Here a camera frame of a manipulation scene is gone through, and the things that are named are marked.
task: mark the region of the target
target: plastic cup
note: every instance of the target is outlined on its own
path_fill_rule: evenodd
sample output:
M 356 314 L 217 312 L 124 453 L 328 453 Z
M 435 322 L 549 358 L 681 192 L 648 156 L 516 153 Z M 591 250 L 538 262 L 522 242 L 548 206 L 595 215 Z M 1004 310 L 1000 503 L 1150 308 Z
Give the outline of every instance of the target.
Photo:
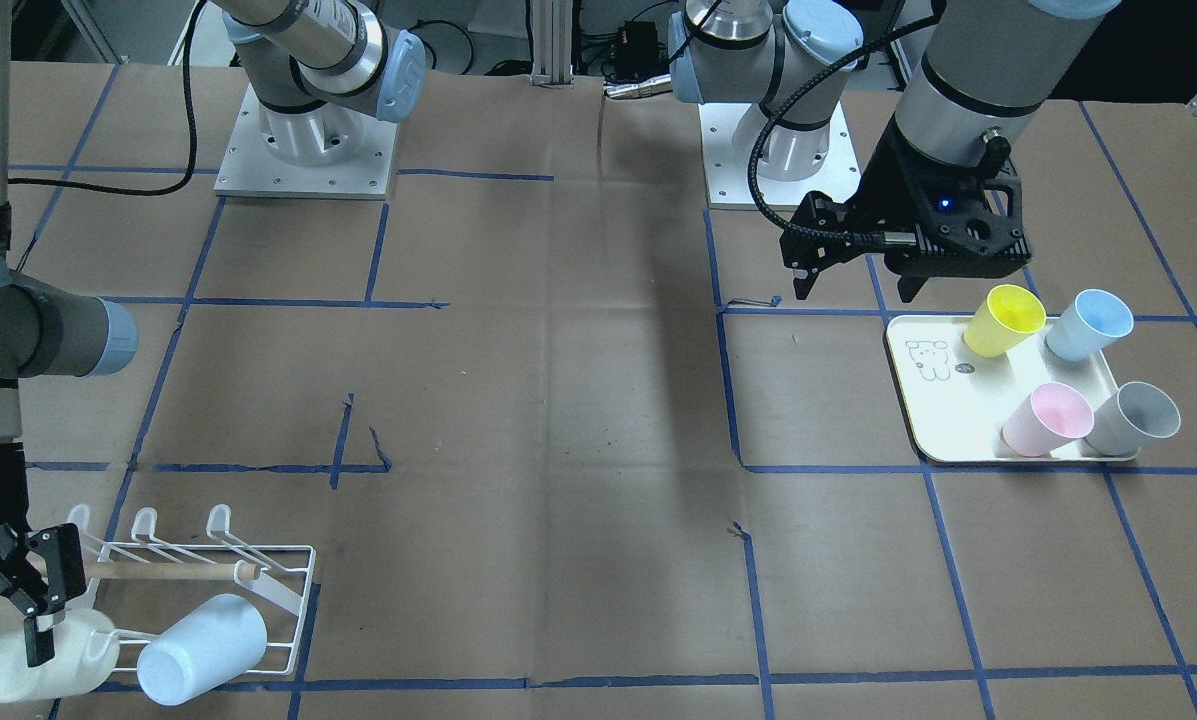
M 1134 327 L 1132 311 L 1118 295 L 1104 289 L 1084 289 L 1051 325 L 1046 343 L 1056 356 L 1076 364 L 1126 337 Z
M 148 700 L 181 704 L 255 667 L 268 642 L 250 602 L 218 594 L 145 646 L 136 679 Z
M 54 700 L 91 692 L 119 665 L 114 623 L 103 612 L 69 610 L 53 628 L 55 657 L 28 666 L 25 633 L 0 634 L 0 702 Z
M 1179 429 L 1180 409 L 1168 393 L 1150 383 L 1130 382 L 1096 410 L 1087 445 L 1101 454 L 1136 454 Z
M 1047 311 L 1032 292 L 1001 283 L 988 293 L 964 331 L 964 342 L 979 356 L 998 356 L 1047 324 Z
M 1093 421 L 1090 405 L 1077 389 L 1045 383 L 1002 425 L 1002 439 L 1020 454 L 1038 457 L 1087 437 Z

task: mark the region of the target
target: white wire rack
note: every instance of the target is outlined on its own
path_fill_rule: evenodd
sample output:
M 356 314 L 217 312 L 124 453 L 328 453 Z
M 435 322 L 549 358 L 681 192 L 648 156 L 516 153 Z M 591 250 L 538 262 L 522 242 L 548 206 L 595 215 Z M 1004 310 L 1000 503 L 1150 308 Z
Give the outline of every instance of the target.
M 227 505 L 211 507 L 206 520 L 206 537 L 211 543 L 172 543 L 156 536 L 158 511 L 142 507 L 132 520 L 130 542 L 104 541 L 90 532 L 91 508 L 77 505 L 69 511 L 69 521 L 78 526 L 78 537 L 83 543 L 83 556 L 95 562 L 140 562 L 140 565 L 219 565 L 233 567 L 232 580 L 238 587 L 251 594 L 265 598 L 281 610 L 296 617 L 291 637 L 271 637 L 269 648 L 286 653 L 281 669 L 253 669 L 247 675 L 291 675 L 296 670 L 296 660 L 300 653 L 300 635 L 305 630 L 305 617 L 309 614 L 309 598 L 314 587 L 314 562 L 316 551 L 306 544 L 251 544 L 233 536 L 229 530 L 231 510 Z M 274 560 L 299 559 L 297 565 L 282 565 Z M 247 568 L 255 566 L 251 573 Z M 101 582 L 105 579 L 91 578 L 87 592 L 69 602 L 69 609 L 91 609 L 96 603 Z M 156 634 L 119 629 L 110 637 L 116 637 L 123 646 L 144 646 Z M 135 667 L 119 666 L 115 673 L 133 673 Z

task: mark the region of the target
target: white mounting plate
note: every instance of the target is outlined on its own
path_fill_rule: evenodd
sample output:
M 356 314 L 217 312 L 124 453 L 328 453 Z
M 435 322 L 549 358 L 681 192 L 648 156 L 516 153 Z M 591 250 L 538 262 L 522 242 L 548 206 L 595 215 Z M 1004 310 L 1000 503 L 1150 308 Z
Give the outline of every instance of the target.
M 217 195 L 329 200 L 388 200 L 391 195 L 397 124 L 364 118 L 366 136 L 353 155 L 334 165 L 297 167 L 282 163 L 265 146 L 259 110 L 255 92 L 247 87 L 220 160 Z
M 936 462 L 1106 462 L 1108 456 L 1077 441 L 1043 457 L 1022 457 L 1002 443 L 1002 423 L 1034 388 L 1065 383 L 1092 409 L 1114 395 L 1118 383 L 1105 355 L 1069 364 L 1047 350 L 1043 337 L 1055 324 L 1028 336 L 1001 356 L 976 355 L 964 343 L 968 316 L 901 315 L 887 324 L 887 354 L 915 443 Z
M 749 164 L 749 151 L 739 154 L 731 147 L 731 135 L 736 124 L 749 110 L 746 102 L 707 102 L 700 108 L 700 144 L 704 150 L 704 182 L 709 193 L 709 208 L 717 210 L 753 210 L 749 182 L 745 169 Z M 846 115 L 841 104 L 834 108 L 830 118 L 830 150 L 818 172 L 796 182 L 779 182 L 758 178 L 762 199 L 777 210 L 794 210 L 803 196 L 813 190 L 825 193 L 841 202 L 855 195 L 859 185 L 859 165 L 855 160 L 851 133 L 846 128 Z

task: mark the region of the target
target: tray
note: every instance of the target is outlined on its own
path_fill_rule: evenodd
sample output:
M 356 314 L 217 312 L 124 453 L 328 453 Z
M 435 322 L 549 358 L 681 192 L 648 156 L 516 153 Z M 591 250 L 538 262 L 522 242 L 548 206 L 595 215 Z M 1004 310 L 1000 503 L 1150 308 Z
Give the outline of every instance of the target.
M 1090 402 L 1092 409 L 1114 395 L 1118 383 L 1104 354 L 1070 364 L 1052 355 L 1043 337 L 1055 324 L 1034 332 L 1001 356 L 979 356 L 964 344 L 970 316 L 901 315 L 887 324 L 886 344 L 900 402 L 915 445 L 936 462 L 1110 462 L 1136 454 L 1110 456 L 1077 441 L 1041 457 L 1015 454 L 1002 443 L 1002 423 L 1033 388 L 1065 383 Z

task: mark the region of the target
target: blue cup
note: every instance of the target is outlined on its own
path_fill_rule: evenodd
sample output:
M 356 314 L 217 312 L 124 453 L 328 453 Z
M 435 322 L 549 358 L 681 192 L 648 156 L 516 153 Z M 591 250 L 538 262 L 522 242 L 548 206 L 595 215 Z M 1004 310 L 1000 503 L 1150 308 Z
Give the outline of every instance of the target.
M 1132 310 L 1118 295 L 1104 289 L 1084 289 L 1051 325 L 1046 343 L 1056 356 L 1077 364 L 1126 337 L 1134 325 Z

